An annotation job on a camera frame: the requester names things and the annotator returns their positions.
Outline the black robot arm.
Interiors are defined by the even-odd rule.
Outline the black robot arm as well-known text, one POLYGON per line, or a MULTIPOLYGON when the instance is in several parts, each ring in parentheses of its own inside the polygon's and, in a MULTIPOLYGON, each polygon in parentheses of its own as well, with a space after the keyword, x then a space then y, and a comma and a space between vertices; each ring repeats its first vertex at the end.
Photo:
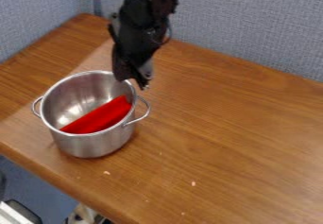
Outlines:
POLYGON ((112 72, 118 81, 133 78, 141 90, 153 78, 153 53, 172 38, 176 6, 177 0, 124 0, 109 17, 112 72))

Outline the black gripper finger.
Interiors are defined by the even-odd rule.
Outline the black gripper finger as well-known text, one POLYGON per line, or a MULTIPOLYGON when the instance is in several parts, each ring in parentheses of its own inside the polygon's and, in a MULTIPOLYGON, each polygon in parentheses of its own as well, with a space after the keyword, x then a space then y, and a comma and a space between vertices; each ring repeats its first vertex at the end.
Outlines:
POLYGON ((114 53, 112 55, 112 72, 114 75, 114 78, 118 81, 126 80, 126 79, 136 79, 137 78, 137 73, 132 65, 124 61, 118 54, 114 53))
POLYGON ((134 80, 141 90, 148 89, 149 81, 152 80, 152 78, 153 78, 153 71, 150 69, 134 70, 134 80))

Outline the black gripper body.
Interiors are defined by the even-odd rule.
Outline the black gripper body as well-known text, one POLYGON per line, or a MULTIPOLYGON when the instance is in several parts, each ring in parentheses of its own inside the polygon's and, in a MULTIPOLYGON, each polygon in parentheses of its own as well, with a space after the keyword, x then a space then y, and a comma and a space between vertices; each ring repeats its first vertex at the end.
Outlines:
POLYGON ((132 26, 118 13, 113 13, 108 25, 108 32, 114 42, 112 55, 117 53, 134 70, 153 71, 152 56, 168 42, 165 34, 170 30, 169 26, 169 18, 162 18, 152 26, 138 28, 132 26))

